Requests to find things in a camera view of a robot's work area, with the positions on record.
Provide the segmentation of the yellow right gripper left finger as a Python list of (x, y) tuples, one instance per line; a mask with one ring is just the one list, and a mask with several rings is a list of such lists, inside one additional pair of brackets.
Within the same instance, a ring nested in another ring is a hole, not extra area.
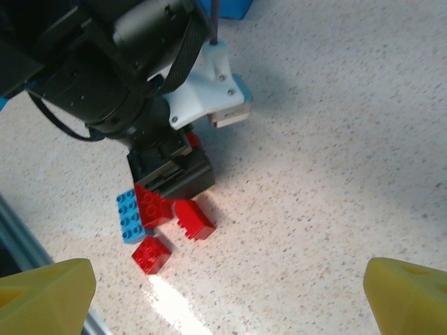
[(0, 335), (80, 335), (95, 290), (86, 258), (0, 278)]

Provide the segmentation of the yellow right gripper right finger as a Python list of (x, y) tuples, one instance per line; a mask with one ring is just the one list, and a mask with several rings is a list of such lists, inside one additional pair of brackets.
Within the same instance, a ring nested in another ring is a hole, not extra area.
[(447, 335), (447, 272), (372, 258), (363, 287), (381, 335)]

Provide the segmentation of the blue two-by-four lego brick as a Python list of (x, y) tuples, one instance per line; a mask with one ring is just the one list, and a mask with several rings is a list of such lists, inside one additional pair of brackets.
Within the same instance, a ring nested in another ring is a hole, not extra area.
[(117, 210), (125, 244), (138, 244), (146, 236), (154, 236), (153, 230), (142, 226), (133, 188), (117, 196)]

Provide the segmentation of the red two-by-two lego brick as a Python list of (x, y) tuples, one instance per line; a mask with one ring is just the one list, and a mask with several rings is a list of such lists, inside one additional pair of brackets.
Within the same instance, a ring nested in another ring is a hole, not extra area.
[(146, 275), (155, 275), (171, 254), (170, 249), (158, 237), (147, 236), (133, 252), (132, 258)]

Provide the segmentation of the blue plastic bin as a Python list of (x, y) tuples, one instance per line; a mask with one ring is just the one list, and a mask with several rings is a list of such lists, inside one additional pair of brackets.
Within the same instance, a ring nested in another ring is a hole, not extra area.
[[(212, 3), (214, 0), (198, 0), (206, 13), (212, 16)], [(218, 0), (219, 18), (229, 20), (243, 20), (254, 0)]]

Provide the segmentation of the red curved lego brick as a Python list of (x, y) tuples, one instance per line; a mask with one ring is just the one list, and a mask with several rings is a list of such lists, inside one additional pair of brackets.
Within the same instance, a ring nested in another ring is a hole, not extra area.
[(178, 200), (175, 202), (177, 224), (185, 229), (185, 236), (193, 240), (205, 240), (215, 227), (205, 213), (193, 200)]

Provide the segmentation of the aluminium table rail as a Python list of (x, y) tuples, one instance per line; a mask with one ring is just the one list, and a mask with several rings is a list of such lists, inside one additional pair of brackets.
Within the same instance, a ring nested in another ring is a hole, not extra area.
[(0, 278), (53, 262), (22, 219), (0, 195)]

